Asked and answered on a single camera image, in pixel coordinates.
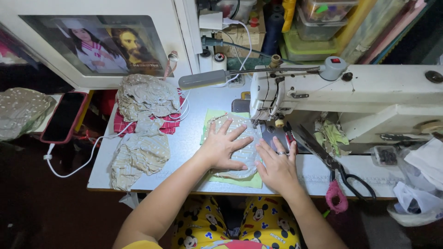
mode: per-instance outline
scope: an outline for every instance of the industrial sewing machine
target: industrial sewing machine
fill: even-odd
[[[329,57],[317,67],[282,64],[183,76],[179,85],[218,84],[237,73],[254,73],[253,124],[275,120],[281,127],[294,110],[338,112],[351,143],[429,140],[443,130],[443,66],[347,65]]]

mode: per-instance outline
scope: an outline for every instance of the light green fabric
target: light green fabric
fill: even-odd
[[[225,115],[226,113],[227,113],[226,111],[222,111],[222,110],[208,109],[208,111],[206,113],[204,124],[207,124],[209,119],[211,119],[213,117],[219,117],[219,116]],[[241,117],[245,117],[245,118],[251,117],[249,115],[249,113],[232,113],[232,114],[237,115],[237,116],[241,116]],[[206,126],[204,125],[202,139],[200,140],[200,144],[203,144],[205,132],[206,132]],[[244,179],[224,178],[224,177],[220,177],[220,176],[214,176],[214,175],[211,175],[208,173],[205,176],[205,181],[230,183],[230,184],[234,184],[234,185],[238,185],[238,186],[242,186],[242,187],[253,187],[253,188],[261,188],[262,187],[261,177],[258,173],[254,174],[254,176],[252,176],[252,177],[248,177],[248,178],[244,178]]]

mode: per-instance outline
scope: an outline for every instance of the woman's right hand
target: woman's right hand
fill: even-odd
[[[276,136],[273,137],[273,141],[278,152],[286,151]],[[256,148],[266,164],[265,167],[261,162],[256,161],[257,171],[268,187],[281,195],[293,190],[295,187],[299,187],[297,168],[295,166],[296,142],[291,143],[289,156],[278,155],[263,138],[260,139],[259,144],[256,144]]]
[[[103,61],[92,61],[92,65],[94,66],[105,66]]]

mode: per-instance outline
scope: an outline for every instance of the mickey mouse pajamas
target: mickey mouse pajamas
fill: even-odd
[[[239,240],[270,248],[300,249],[295,219],[282,197],[250,197],[240,227]],[[190,196],[174,221],[173,249],[201,249],[230,239],[212,196]]]

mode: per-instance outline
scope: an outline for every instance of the black scissors handle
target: black scissors handle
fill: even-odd
[[[375,195],[374,189],[371,188],[371,186],[369,186],[369,184],[367,184],[363,179],[361,179],[360,177],[353,175],[353,174],[347,174],[345,172],[345,168],[343,167],[343,165],[340,165],[340,168],[338,169],[338,171],[340,172],[340,175],[342,176],[342,180],[343,180],[343,184],[346,185],[346,187],[349,188],[349,190],[351,190],[351,192],[357,196],[357,198],[359,198],[360,200],[364,200],[366,202],[375,202],[377,200],[377,196]],[[359,183],[361,183],[371,194],[370,197],[365,197],[362,194],[360,194],[360,192],[358,192],[353,186],[351,186],[351,184],[348,182],[348,179],[352,178],[356,181],[358,181]]]

